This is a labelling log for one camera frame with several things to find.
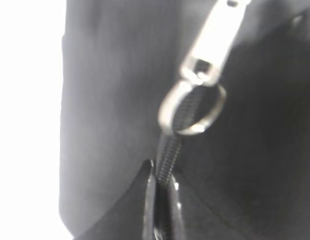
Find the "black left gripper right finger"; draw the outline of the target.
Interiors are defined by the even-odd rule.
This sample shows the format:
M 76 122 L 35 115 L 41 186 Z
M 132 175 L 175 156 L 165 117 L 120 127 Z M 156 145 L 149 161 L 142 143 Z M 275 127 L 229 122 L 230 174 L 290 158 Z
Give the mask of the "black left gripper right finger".
M 170 209 L 171 239 L 184 240 L 185 225 L 183 220 L 182 202 L 180 199 L 180 184 L 173 175 L 170 176 L 167 193 Z

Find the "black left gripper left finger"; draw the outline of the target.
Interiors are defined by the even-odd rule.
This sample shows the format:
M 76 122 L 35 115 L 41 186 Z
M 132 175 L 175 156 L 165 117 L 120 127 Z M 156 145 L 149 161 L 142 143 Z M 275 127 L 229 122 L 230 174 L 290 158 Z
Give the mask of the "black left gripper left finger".
M 142 204 L 142 240 L 157 240 L 156 229 L 156 191 L 155 163 L 147 159 L 142 165 L 143 173 L 143 204 Z

